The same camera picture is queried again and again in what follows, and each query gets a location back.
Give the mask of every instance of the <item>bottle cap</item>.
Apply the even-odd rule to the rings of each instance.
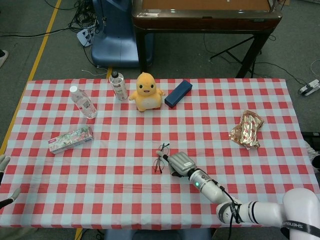
[[[112,71],[111,76],[115,79],[115,78],[119,77],[119,74],[117,71]]]
[[[72,94],[75,94],[79,91],[77,86],[71,86],[69,90],[70,90],[70,93]]]

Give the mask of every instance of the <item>gold foil package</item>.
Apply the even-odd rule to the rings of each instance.
[[[250,148],[259,148],[257,131],[263,126],[264,120],[256,113],[246,110],[241,116],[240,123],[229,133],[229,139],[239,145]]]

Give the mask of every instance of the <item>red and white checkered tablecloth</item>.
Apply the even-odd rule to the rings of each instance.
[[[170,93],[182,79],[158,79]],[[248,201],[282,202],[292,188],[320,194],[283,79],[189,79],[192,90],[174,107],[139,112],[114,97],[105,79],[32,81],[26,86],[8,141],[11,156],[0,199],[1,227],[180,229],[219,227],[216,204],[188,178],[154,173],[160,144],[185,151],[197,166]],[[132,92],[135,80],[126,80]],[[69,87],[85,90],[97,107],[86,119]],[[246,150],[228,138],[244,110],[260,115],[261,147]],[[89,125],[94,140],[53,155],[48,140]]]

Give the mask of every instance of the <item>table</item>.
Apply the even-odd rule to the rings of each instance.
[[[157,79],[166,94],[182,79]],[[283,79],[188,79],[192,90],[173,109],[141,113],[118,101],[105,79],[37,80],[27,84],[8,141],[11,156],[0,188],[15,203],[0,210],[1,227],[180,229],[220,227],[216,204],[187,178],[154,173],[156,149],[185,151],[197,166],[243,202],[282,202],[292,188],[319,185]],[[132,92],[135,80],[126,80]],[[84,118],[69,87],[85,89],[97,107]],[[242,112],[265,124],[261,147],[250,151],[228,139]],[[53,155],[52,137],[84,125],[95,139]]]
[[[236,78],[244,78],[282,18],[268,0],[132,0],[141,72],[147,72],[148,33],[250,34],[254,40]]]

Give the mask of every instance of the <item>table leg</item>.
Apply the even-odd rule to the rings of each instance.
[[[139,58],[140,72],[147,72],[147,51],[145,32],[136,29],[135,30],[136,48]]]
[[[249,48],[249,50],[246,52],[246,55],[242,61],[242,66],[239,70],[239,72],[236,75],[236,78],[244,78],[249,71],[250,67],[254,63],[257,55],[261,51],[262,47],[265,45],[266,41],[268,40],[268,37],[271,33],[262,33],[262,34],[255,34],[254,40]]]

